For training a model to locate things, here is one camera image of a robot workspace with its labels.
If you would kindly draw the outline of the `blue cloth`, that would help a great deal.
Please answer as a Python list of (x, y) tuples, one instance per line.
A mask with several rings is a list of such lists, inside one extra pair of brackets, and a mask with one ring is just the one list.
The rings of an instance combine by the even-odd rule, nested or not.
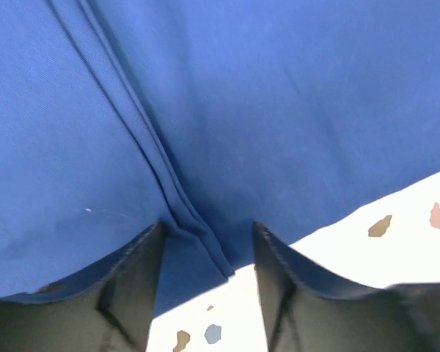
[(162, 313), (439, 171), (440, 1), (0, 1), (0, 298), (162, 221)]

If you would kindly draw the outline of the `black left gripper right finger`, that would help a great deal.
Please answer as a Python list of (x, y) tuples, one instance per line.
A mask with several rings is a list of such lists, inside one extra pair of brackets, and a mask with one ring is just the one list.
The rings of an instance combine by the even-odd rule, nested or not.
[(440, 283), (376, 289), (339, 276), (252, 227), (269, 351), (440, 351)]

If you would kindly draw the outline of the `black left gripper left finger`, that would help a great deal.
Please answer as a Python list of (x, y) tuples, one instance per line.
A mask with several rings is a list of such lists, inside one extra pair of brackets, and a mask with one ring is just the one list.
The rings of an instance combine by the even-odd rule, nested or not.
[(165, 227), (36, 293), (0, 298), (0, 351), (145, 351)]

